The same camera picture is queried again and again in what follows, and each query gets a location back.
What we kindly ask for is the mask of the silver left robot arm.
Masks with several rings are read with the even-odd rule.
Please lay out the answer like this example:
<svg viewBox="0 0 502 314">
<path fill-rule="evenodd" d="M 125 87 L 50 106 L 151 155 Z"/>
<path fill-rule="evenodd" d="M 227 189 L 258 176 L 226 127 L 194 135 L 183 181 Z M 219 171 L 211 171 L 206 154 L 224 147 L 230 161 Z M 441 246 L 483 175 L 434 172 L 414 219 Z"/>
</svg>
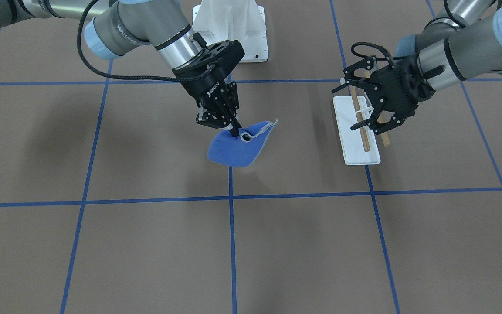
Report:
<svg viewBox="0 0 502 314">
<path fill-rule="evenodd" d="M 369 118 L 351 126 L 380 135 L 403 125 L 421 102 L 437 91 L 485 73 L 502 75 L 502 3 L 497 0 L 444 1 L 444 9 L 419 34 L 403 37 L 392 56 L 371 42 L 382 57 L 360 55 L 333 90 L 357 87 L 371 102 Z"/>
</svg>

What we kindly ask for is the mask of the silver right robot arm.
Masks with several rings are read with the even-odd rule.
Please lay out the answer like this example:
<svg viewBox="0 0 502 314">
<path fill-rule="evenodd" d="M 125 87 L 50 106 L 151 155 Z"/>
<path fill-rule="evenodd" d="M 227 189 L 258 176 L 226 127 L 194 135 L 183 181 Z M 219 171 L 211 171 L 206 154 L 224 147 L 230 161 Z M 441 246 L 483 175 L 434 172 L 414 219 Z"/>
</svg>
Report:
<svg viewBox="0 0 502 314">
<path fill-rule="evenodd" d="M 174 77 L 107 77 L 180 82 L 197 102 L 198 124 L 250 140 L 237 119 L 236 85 L 224 81 L 243 59 L 241 43 L 208 44 L 193 30 L 177 0 L 0 0 L 0 28 L 50 17 L 78 19 L 77 39 L 83 38 L 102 59 L 117 59 L 134 48 L 153 46 Z"/>
</svg>

